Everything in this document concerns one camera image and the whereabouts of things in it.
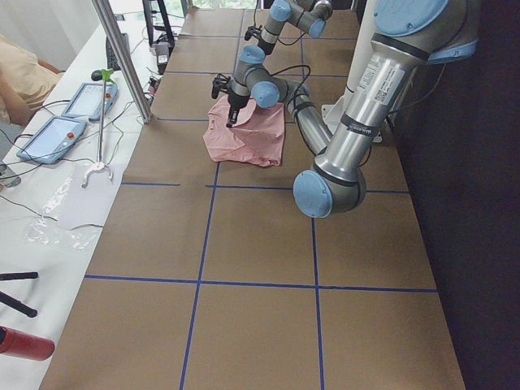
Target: aluminum frame post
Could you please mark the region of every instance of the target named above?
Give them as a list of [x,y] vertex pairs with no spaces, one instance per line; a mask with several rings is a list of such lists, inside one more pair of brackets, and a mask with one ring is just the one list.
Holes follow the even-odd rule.
[[106,37],[112,45],[115,57],[121,66],[121,72],[130,89],[133,101],[136,103],[143,122],[147,124],[152,118],[152,111],[142,91],[141,83],[139,82],[139,77],[137,77],[136,68],[133,66],[130,53],[128,53],[121,38],[121,30],[119,30],[119,25],[115,20],[112,7],[108,0],[92,0],[92,3],[105,29]]

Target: white paper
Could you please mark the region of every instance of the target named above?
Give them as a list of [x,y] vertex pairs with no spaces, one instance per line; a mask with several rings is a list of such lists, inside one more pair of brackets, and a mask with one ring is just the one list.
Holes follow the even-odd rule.
[[63,209],[58,217],[58,225],[62,228],[70,230],[89,224],[105,225],[121,185],[124,166],[110,165],[114,174],[112,181],[108,178],[108,171],[91,173],[89,185],[87,188],[82,188],[85,172],[89,168],[90,165],[76,165],[69,194],[63,201]]

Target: black wall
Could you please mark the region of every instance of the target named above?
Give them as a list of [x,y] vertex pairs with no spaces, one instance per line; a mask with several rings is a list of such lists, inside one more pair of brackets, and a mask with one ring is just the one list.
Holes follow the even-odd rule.
[[475,56],[394,131],[467,390],[520,389],[519,26],[518,0],[484,1]]

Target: robotic arm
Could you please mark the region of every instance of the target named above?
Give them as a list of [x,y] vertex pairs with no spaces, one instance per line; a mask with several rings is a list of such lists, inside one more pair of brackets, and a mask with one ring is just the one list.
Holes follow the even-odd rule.
[[236,122],[249,95],[263,108],[286,104],[316,155],[312,169],[295,179],[298,207],[312,218],[352,210],[366,191],[360,162],[410,73],[419,65],[470,57],[477,44],[479,8],[479,0],[379,0],[370,42],[373,54],[334,135],[310,101],[307,88],[271,76],[262,65],[262,45],[246,46],[233,79],[220,89],[229,94],[228,127]]

